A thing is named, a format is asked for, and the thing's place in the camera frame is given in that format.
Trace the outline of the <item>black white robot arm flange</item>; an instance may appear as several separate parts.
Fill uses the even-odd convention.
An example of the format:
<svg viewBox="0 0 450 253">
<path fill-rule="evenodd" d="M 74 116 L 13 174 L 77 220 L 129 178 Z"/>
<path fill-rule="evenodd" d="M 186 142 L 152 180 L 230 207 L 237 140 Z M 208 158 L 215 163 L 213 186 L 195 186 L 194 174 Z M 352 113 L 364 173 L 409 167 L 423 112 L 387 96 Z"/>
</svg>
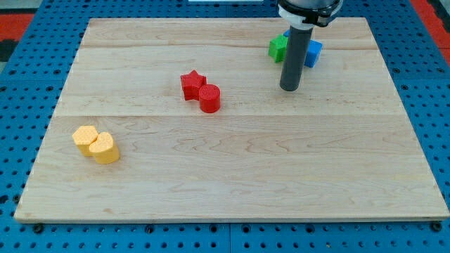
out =
<svg viewBox="0 0 450 253">
<path fill-rule="evenodd" d="M 336 19 L 343 0 L 278 0 L 278 14 L 297 30 L 326 27 Z"/>
</svg>

